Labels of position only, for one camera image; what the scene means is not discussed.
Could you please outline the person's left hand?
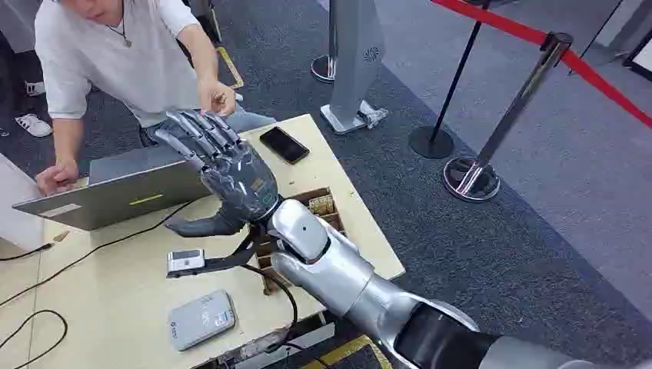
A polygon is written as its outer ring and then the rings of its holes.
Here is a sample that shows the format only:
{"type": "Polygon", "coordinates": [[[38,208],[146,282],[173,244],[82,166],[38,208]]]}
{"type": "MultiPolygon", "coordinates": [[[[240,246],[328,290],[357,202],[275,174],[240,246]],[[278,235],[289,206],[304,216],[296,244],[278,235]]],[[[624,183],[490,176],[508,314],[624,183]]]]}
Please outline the person's left hand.
{"type": "Polygon", "coordinates": [[[231,115],[237,107],[235,91],[218,80],[200,78],[198,97],[202,112],[213,111],[221,117],[231,115]]]}

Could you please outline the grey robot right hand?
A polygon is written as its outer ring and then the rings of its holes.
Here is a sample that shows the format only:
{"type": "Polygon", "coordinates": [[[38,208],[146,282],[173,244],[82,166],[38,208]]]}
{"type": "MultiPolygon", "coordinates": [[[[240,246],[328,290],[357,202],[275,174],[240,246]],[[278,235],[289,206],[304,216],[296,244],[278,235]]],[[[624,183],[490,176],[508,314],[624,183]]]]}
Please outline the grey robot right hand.
{"type": "Polygon", "coordinates": [[[168,229],[184,238],[233,235],[273,210],[280,199],[275,176],[223,117],[196,110],[171,110],[166,115],[141,135],[180,154],[220,200],[211,217],[171,221],[168,229]]]}

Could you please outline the person's right hand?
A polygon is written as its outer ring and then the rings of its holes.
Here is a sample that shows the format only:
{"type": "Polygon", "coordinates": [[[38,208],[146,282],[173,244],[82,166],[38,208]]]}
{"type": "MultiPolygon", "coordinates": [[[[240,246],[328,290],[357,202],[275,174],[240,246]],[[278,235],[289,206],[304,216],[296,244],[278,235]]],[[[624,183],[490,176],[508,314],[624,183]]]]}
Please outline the person's right hand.
{"type": "Polygon", "coordinates": [[[78,179],[78,164],[73,159],[57,160],[35,177],[39,192],[46,196],[72,189],[78,179]]]}

